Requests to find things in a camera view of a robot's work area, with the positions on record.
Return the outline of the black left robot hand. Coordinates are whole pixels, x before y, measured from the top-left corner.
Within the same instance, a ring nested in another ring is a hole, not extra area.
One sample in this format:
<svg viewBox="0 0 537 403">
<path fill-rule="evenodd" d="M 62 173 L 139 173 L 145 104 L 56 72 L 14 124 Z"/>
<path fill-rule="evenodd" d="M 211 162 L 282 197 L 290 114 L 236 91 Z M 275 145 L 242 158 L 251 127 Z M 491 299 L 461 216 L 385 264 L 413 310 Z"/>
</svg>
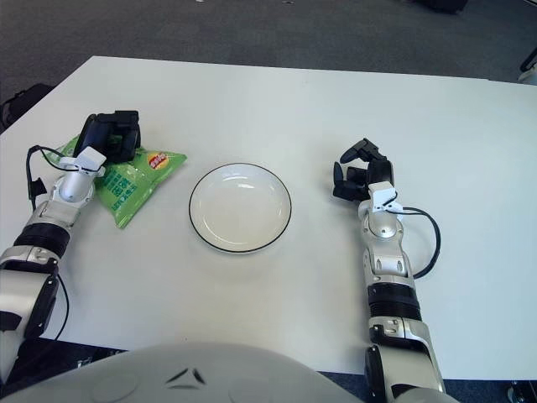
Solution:
<svg viewBox="0 0 537 403">
<path fill-rule="evenodd" d="M 134 159 L 141 146 L 138 111 L 91 114 L 78 136 L 73 157 L 92 147 L 106 162 L 120 164 Z"/>
</svg>

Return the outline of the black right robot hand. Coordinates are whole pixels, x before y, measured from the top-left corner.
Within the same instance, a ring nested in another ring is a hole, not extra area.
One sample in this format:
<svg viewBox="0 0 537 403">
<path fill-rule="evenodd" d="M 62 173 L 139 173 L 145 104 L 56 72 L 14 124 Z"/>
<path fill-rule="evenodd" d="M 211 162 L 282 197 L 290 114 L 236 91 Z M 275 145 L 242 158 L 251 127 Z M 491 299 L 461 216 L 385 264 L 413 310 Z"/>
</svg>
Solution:
<svg viewBox="0 0 537 403">
<path fill-rule="evenodd" d="M 354 160 L 367 163 L 367 167 L 349 166 L 343 173 L 342 165 Z M 378 147 L 364 138 L 343 153 L 333 166 L 333 196 L 350 201 L 363 202 L 370 198 L 368 187 L 375 183 L 389 182 L 394 185 L 392 163 L 379 153 Z"/>
</svg>

